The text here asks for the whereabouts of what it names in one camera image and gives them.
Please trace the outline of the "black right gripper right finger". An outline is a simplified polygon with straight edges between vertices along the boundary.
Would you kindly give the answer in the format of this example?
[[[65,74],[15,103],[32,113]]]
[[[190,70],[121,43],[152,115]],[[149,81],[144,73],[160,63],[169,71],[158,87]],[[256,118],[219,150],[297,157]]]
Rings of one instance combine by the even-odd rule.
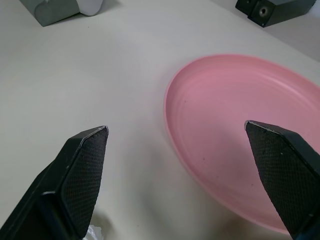
[[[248,120],[261,183],[292,240],[320,240],[320,154],[298,133]]]

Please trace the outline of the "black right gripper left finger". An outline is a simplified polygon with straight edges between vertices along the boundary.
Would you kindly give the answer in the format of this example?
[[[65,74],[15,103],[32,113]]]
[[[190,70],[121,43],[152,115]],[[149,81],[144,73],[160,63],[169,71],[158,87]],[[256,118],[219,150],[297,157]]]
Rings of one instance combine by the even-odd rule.
[[[109,129],[69,138],[0,228],[0,240],[82,240],[99,195]]]

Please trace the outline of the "clear plastic wrapper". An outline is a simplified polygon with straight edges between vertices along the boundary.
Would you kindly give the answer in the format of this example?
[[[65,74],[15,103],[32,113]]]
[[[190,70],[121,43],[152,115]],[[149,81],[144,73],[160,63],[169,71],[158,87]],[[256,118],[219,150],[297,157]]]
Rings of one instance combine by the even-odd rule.
[[[87,233],[82,240],[104,240],[102,228],[94,225],[89,225]]]

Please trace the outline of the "pink round plastic plate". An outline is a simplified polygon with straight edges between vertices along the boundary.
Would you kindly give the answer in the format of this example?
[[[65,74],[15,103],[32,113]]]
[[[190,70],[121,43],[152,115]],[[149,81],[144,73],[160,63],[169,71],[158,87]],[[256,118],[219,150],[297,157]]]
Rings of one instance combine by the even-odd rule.
[[[320,153],[320,83],[254,56],[205,56],[173,77],[163,111],[180,162],[208,194],[244,219],[287,234],[260,181],[245,122],[296,132]]]

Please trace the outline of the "black block with holes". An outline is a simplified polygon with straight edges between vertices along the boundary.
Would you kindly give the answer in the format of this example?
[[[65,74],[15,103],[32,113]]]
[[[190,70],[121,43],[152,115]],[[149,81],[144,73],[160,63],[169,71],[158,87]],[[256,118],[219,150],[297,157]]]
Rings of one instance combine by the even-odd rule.
[[[307,14],[317,0],[237,0],[235,8],[265,28]]]

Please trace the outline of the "grey box-shaped holder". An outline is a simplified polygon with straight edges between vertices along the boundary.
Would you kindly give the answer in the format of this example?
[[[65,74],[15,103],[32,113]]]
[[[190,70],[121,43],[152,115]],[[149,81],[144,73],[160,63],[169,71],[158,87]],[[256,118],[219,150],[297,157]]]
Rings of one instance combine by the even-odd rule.
[[[19,0],[42,27],[80,13],[77,0]]]

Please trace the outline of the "white rounded object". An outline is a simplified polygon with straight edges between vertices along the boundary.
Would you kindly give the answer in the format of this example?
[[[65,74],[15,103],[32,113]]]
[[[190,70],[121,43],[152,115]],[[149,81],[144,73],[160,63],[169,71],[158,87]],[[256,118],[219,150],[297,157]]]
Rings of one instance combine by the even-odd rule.
[[[91,17],[96,15],[104,2],[104,0],[76,0],[79,12],[85,16]]]

